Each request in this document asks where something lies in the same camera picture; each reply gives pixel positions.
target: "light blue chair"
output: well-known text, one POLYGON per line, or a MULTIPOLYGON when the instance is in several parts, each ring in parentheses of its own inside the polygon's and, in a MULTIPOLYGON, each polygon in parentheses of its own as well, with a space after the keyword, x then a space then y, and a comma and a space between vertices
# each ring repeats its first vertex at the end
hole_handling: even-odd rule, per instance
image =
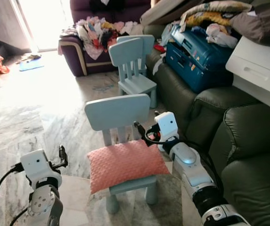
MULTIPOLYGON (((145 122, 148 119, 150 98, 146 94, 111 97, 87 102, 85 112, 95 131, 102 131, 105 146, 112 145, 111 129, 118 131, 119 143, 127 142, 126 127, 131 126, 134 140, 140 139, 134 121, 145 122)), ((145 200, 156 204, 156 177, 149 176, 110 187, 111 196, 106 198, 106 210, 115 214, 119 210, 116 194, 146 187, 145 200)))
MULTIPOLYGON (((146 76, 147 75, 147 67, 145 65, 146 63, 146 55, 150 54, 152 52, 155 38, 153 35, 150 34, 143 34, 143 35, 128 35, 128 36, 121 36, 117 38, 117 43, 122 41, 131 40, 134 38, 141 38, 143 40, 143 50, 142 50, 142 57, 138 59, 138 67, 139 67, 139 73, 146 76)), ((126 75, 126 68, 123 66, 124 73, 126 75)), ((133 73, 134 71, 134 65, 131 64, 131 71, 133 73)))
POLYGON ((118 67, 119 95, 124 95, 124 93, 128 95, 150 94, 150 107, 155 108, 157 106, 157 84, 139 73, 138 59, 143 56, 143 47, 144 40, 142 38, 133 38, 110 46, 108 51, 112 64, 118 67))

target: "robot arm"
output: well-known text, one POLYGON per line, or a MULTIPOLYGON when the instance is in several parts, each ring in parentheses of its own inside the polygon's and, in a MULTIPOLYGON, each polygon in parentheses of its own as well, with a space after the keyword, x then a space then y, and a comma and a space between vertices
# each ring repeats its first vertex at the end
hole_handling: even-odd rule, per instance
POLYGON ((58 188, 62 183, 62 178, 60 171, 56 169, 68 165, 67 155, 63 146, 59 148, 59 157, 61 163, 58 165, 52 165, 42 149, 21 157, 21 164, 25 170, 26 177, 34 190, 29 197, 27 225, 59 225, 63 204, 59 199, 58 188))
POLYGON ((199 153, 179 140, 178 126, 172 112, 156 113, 156 125, 147 132, 138 123, 142 139, 147 145, 158 144, 173 161, 181 175, 183 186, 195 204, 204 226, 249 226, 249 223, 223 198, 213 179, 201 164, 199 153))

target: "drawer handle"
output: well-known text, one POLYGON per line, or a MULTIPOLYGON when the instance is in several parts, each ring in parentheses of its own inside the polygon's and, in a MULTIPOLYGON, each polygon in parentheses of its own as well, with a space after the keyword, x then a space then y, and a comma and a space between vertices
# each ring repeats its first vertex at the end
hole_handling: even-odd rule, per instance
POLYGON ((251 73, 251 74, 253 74, 253 75, 257 76, 257 77, 260 77, 260 78, 262 78, 262 79, 265 80, 265 81, 268 80, 268 77, 267 77, 267 76, 265 76, 265 75, 259 73, 259 72, 256 71, 256 70, 253 70, 253 69, 251 69, 251 68, 249 68, 249 67, 244 67, 244 71, 245 71, 245 72, 248 72, 248 73, 251 73))
POLYGON ((181 57, 181 55, 179 53, 177 53, 176 50, 172 50, 176 55, 178 55, 178 57, 181 57))
POLYGON ((184 66, 180 62, 178 62, 178 65, 180 65, 182 68, 184 68, 184 66))

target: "blue mat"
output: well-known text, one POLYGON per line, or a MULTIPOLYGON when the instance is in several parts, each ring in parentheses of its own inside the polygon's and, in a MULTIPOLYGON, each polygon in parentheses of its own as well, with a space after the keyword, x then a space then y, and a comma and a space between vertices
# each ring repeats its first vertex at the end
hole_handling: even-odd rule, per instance
POLYGON ((38 67, 43 67, 44 63, 42 59, 32 60, 30 62, 20 62, 20 72, 31 70, 38 67))

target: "pink cushion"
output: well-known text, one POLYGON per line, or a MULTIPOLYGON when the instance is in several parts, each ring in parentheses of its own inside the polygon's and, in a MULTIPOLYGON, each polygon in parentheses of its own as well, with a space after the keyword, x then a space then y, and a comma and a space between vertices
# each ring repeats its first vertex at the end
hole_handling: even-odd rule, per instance
POLYGON ((128 180, 169 174, 156 145, 143 140, 102 147, 88 153, 91 194, 128 180))

